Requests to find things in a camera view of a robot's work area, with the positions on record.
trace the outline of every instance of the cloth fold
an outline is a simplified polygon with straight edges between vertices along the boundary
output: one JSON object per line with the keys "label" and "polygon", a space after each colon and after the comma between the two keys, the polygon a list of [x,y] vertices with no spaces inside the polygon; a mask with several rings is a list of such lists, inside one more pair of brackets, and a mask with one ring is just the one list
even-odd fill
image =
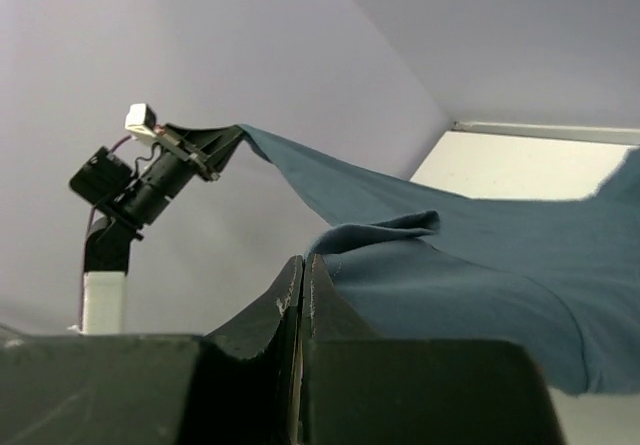
{"label": "cloth fold", "polygon": [[334,226],[308,254],[384,335],[511,340],[566,393],[640,392],[640,151],[589,199],[476,200],[242,127]]}

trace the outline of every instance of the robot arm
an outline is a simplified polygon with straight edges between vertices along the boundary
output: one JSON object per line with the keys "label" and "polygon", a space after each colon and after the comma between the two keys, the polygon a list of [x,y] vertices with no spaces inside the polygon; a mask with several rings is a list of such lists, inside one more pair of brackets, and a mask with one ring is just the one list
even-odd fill
{"label": "robot arm", "polygon": [[244,136],[235,125],[204,130],[161,125],[146,104],[131,106],[125,128],[160,151],[143,173],[102,147],[69,183],[104,215],[85,240],[84,334],[122,332],[131,242],[142,240],[144,226],[151,225],[194,176],[217,180]]}

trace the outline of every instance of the black cable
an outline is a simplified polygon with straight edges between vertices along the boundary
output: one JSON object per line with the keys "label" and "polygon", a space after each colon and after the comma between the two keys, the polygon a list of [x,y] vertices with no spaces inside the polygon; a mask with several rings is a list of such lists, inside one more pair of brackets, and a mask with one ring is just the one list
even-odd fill
{"label": "black cable", "polygon": [[154,143],[153,145],[151,145],[151,155],[149,155],[148,157],[138,157],[134,160],[134,165],[135,165],[135,177],[138,178],[140,177],[140,162],[145,162],[145,163],[149,163],[151,160],[153,160],[156,157],[156,151],[159,150],[160,144],[159,143]]}

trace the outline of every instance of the wire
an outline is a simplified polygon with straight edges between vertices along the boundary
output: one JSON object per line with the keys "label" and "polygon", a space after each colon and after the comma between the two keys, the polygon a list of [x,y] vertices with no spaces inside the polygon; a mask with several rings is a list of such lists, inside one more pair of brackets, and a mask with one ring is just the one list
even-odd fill
{"label": "wire", "polygon": [[[128,142],[129,140],[131,140],[131,135],[127,135],[125,137],[122,137],[120,140],[118,140],[116,143],[113,144],[113,146],[109,149],[109,152],[111,153],[115,153],[116,151],[118,151],[118,149],[124,145],[126,142]],[[84,256],[86,254],[87,251],[87,238],[89,238],[89,233],[91,233],[91,227],[93,226],[93,222],[95,220],[96,217],[96,207],[93,206],[91,207],[91,211],[89,212],[89,219],[87,221],[87,228],[85,230],[84,233],[84,240],[82,243],[82,267],[80,270],[80,306],[79,306],[79,317],[78,317],[78,325],[71,327],[72,329],[78,329],[78,331],[82,332],[83,329],[83,315],[84,315]]]}
{"label": "wire", "polygon": [[149,155],[148,157],[138,157],[135,159],[134,163],[135,163],[135,177],[139,177],[140,176],[140,162],[146,162],[149,163],[151,160],[153,160],[156,156],[156,151],[160,149],[160,144],[158,142],[155,142],[153,145],[151,145],[151,155]]}

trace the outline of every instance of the blue cloth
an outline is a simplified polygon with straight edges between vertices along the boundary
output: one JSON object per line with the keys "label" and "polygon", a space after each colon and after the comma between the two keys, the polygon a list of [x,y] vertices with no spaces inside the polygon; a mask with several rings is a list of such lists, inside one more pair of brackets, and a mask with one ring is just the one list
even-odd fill
{"label": "blue cloth", "polygon": [[640,392],[640,152],[593,198],[476,200],[243,128],[334,226],[308,253],[383,335],[510,340],[566,393]]}

